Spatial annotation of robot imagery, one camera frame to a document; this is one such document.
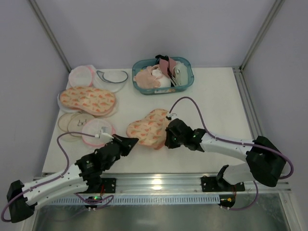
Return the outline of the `floral mesh laundry bag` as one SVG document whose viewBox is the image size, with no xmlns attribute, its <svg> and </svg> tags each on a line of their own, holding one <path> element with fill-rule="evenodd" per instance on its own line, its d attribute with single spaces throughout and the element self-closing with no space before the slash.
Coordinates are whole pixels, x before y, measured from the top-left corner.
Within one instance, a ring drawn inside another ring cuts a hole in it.
<svg viewBox="0 0 308 231">
<path fill-rule="evenodd" d="M 138 144 L 159 150 L 165 145 L 166 128 L 170 121 L 168 111 L 154 109 L 145 118 L 130 123 L 126 134 L 130 138 L 138 138 Z"/>
</svg>

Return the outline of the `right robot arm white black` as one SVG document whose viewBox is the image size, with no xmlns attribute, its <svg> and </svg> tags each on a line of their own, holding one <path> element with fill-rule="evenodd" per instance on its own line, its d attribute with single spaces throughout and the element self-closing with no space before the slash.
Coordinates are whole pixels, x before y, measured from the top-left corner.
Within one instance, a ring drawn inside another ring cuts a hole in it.
<svg viewBox="0 0 308 231">
<path fill-rule="evenodd" d="M 204 128 L 191 129 L 178 118 L 169 123 L 166 134 L 165 146 L 169 149 L 185 146 L 191 151 L 218 153 L 241 160 L 241 164 L 224 165 L 218 172 L 216 182 L 223 191 L 246 181 L 275 187 L 287 162 L 263 136 L 255 140 L 220 138 Z"/>
</svg>

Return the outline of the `pink rim round mesh bag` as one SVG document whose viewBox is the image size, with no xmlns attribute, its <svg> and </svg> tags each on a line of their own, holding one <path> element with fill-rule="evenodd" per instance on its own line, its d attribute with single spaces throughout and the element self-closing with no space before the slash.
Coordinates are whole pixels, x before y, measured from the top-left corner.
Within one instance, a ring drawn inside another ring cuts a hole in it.
<svg viewBox="0 0 308 231">
<path fill-rule="evenodd" d="M 89 135 L 99 135 L 99 137 L 89 137 L 82 135 L 83 142 L 91 147 L 100 148 L 105 145 L 104 138 L 102 137 L 103 133 L 113 135 L 115 129 L 111 123 L 105 119 L 95 118 L 90 120 L 82 129 L 82 133 Z"/>
</svg>

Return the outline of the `stacked floral laundry bags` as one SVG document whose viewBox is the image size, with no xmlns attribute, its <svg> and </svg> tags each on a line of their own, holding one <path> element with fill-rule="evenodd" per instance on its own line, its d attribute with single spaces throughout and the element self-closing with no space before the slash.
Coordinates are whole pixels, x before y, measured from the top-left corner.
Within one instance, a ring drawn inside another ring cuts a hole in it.
<svg viewBox="0 0 308 231">
<path fill-rule="evenodd" d="M 116 96 L 109 90 L 94 87 L 72 87 L 59 94 L 60 103 L 71 109 L 80 109 L 93 116 L 109 114 L 115 104 Z"/>
</svg>

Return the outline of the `grey white bra in basket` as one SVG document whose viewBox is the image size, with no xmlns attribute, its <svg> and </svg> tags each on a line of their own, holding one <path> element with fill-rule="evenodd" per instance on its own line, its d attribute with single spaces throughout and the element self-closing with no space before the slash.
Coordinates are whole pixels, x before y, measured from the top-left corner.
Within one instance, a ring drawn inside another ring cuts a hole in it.
<svg viewBox="0 0 308 231">
<path fill-rule="evenodd" d="M 176 61 L 176 65 L 172 68 L 171 73 L 176 86 L 184 86 L 188 84 L 188 71 L 184 63 Z"/>
</svg>

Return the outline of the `pink bra in basket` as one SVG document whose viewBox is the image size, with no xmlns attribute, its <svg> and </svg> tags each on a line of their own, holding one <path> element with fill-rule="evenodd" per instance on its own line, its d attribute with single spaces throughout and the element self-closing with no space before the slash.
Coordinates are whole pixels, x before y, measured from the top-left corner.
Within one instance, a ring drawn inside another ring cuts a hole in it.
<svg viewBox="0 0 308 231">
<path fill-rule="evenodd" d="M 161 86 L 161 83 L 159 82 L 158 77 L 152 75 L 152 72 L 154 70 L 160 71 L 159 65 L 154 66 L 148 66 L 145 69 L 139 71 L 134 77 L 133 81 L 137 84 L 138 87 L 141 89 L 156 89 Z"/>
</svg>

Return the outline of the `white pink round mesh bag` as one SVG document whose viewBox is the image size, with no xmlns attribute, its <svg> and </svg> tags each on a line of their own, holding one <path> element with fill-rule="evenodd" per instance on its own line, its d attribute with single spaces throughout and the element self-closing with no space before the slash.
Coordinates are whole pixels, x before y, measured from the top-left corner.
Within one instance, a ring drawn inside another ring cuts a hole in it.
<svg viewBox="0 0 308 231">
<path fill-rule="evenodd" d="M 93 76 L 95 73 L 93 65 L 81 65 L 74 68 L 68 76 L 68 83 L 71 87 L 90 87 L 92 86 Z"/>
</svg>

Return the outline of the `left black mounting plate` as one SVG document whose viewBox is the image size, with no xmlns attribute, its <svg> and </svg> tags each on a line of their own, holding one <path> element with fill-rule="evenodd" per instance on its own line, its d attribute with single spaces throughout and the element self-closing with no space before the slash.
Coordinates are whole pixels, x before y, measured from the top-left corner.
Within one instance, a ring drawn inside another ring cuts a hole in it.
<svg viewBox="0 0 308 231">
<path fill-rule="evenodd" d="M 116 178 L 102 178 L 100 193 L 115 193 L 116 192 Z"/>
</svg>

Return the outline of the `black mounting plate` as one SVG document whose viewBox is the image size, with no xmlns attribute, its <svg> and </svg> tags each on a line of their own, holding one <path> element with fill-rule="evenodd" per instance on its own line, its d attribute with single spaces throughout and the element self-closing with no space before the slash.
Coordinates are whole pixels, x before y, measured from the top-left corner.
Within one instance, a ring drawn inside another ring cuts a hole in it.
<svg viewBox="0 0 308 231">
<path fill-rule="evenodd" d="M 218 181 L 216 177 L 203 176 L 200 178 L 202 192 L 244 192 L 245 186 L 243 182 L 231 185 L 225 180 Z"/>
<path fill-rule="evenodd" d="M 100 193 L 115 193 L 116 192 L 116 178 L 102 178 Z"/>
</svg>

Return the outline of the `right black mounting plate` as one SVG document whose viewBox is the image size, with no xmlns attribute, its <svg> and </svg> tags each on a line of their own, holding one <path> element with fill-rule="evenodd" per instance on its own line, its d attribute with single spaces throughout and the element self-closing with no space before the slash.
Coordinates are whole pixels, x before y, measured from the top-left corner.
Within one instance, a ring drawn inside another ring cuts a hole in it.
<svg viewBox="0 0 308 231">
<path fill-rule="evenodd" d="M 218 181 L 216 177 L 203 176 L 200 178 L 202 192 L 244 192 L 245 186 L 243 182 L 231 185 L 225 180 Z"/>
</svg>

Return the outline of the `teal plastic basket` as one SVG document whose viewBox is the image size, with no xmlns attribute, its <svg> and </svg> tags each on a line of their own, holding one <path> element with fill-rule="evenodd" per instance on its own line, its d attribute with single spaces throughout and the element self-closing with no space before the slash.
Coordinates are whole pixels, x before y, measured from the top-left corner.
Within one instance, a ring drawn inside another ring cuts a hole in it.
<svg viewBox="0 0 308 231">
<path fill-rule="evenodd" d="M 171 87 L 167 88 L 156 88 L 156 89 L 141 89 L 140 87 L 137 86 L 137 84 L 133 81 L 133 86 L 135 89 L 137 89 L 140 93 L 145 94 L 145 95 L 153 95 L 153 94 L 163 94 L 163 93 L 174 93 L 174 92 L 181 92 L 185 91 L 188 87 L 190 87 L 194 83 L 194 75 L 192 72 L 192 67 L 191 64 L 188 60 L 182 57 L 172 57 L 173 60 L 179 61 L 184 63 L 184 65 L 187 67 L 188 71 L 188 84 L 184 86 L 176 86 L 173 79 L 170 78 L 171 81 Z M 159 65 L 157 63 L 157 59 L 148 59 L 148 60 L 141 60 L 136 62 L 133 65 L 132 68 L 132 78 L 141 70 L 145 69 L 148 66 L 154 66 L 154 65 Z"/>
</svg>

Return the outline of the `right base connector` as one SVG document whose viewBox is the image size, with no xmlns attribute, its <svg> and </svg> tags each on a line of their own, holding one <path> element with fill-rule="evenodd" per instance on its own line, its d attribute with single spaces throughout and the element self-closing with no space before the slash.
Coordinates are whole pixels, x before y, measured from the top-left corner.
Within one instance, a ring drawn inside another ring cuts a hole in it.
<svg viewBox="0 0 308 231">
<path fill-rule="evenodd" d="M 220 195 L 218 206 L 220 209 L 231 210 L 234 206 L 236 198 L 231 195 Z"/>
</svg>

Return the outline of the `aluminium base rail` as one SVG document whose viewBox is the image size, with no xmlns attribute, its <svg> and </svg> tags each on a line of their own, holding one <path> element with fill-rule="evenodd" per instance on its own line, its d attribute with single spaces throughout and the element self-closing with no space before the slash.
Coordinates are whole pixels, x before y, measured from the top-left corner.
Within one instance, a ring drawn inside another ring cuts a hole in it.
<svg viewBox="0 0 308 231">
<path fill-rule="evenodd" d="M 116 194 L 127 195 L 167 195 L 167 194 L 202 194 L 201 177 L 213 177 L 210 173 L 177 174 L 113 174 L 103 173 L 103 178 L 116 178 Z M 255 194 L 256 187 L 252 181 L 244 182 L 245 191 L 237 194 Z M 259 193 L 291 193 L 291 185 L 280 180 L 271 188 L 257 183 Z"/>
</svg>

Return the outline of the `left frame post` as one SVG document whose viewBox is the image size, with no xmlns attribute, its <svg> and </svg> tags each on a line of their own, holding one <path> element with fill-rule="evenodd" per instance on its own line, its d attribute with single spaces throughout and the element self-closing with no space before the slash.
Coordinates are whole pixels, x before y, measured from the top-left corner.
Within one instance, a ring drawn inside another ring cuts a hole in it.
<svg viewBox="0 0 308 231">
<path fill-rule="evenodd" d="M 66 67 L 67 71 L 70 72 L 72 70 L 71 65 L 69 64 L 59 42 L 57 41 L 52 29 L 49 26 L 49 23 L 47 22 L 41 8 L 39 7 L 36 0 L 28 0 L 27 1 L 29 6 L 31 7 L 34 15 L 36 16 L 38 22 L 42 26 L 45 34 L 47 35 L 50 43 L 54 47 L 56 53 L 58 54 L 59 58 L 61 59 L 63 65 Z"/>
</svg>

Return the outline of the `frame post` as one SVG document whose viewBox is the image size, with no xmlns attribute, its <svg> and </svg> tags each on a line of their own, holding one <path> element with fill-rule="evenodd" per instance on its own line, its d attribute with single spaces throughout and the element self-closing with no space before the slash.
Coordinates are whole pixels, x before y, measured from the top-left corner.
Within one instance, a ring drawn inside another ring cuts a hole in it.
<svg viewBox="0 0 308 231">
<path fill-rule="evenodd" d="M 239 67 L 241 72 L 243 72 L 244 69 L 247 67 L 249 61 L 253 57 L 257 48 L 260 46 L 262 40 L 264 39 L 266 33 L 270 29 L 274 19 L 278 15 L 278 13 L 279 13 L 279 11 L 280 11 L 280 9 L 281 9 L 281 7 L 283 6 L 284 3 L 285 3 L 285 0 L 275 0 L 274 1 L 273 5 L 271 6 L 269 12 L 267 13 L 267 15 L 265 17 L 260 29 L 258 30 L 257 35 L 255 36 L 251 46 L 249 47 L 241 66 Z"/>
<path fill-rule="evenodd" d="M 69 64 L 59 42 L 57 41 L 52 29 L 49 26 L 49 23 L 47 22 L 41 8 L 39 7 L 36 0 L 28 0 L 27 1 L 29 6 L 31 7 L 34 15 L 36 16 L 38 22 L 42 26 L 45 34 L 47 35 L 50 43 L 54 47 L 56 53 L 58 54 L 59 58 L 61 59 L 63 65 L 66 67 L 67 71 L 70 72 L 72 70 L 71 65 Z"/>
</svg>

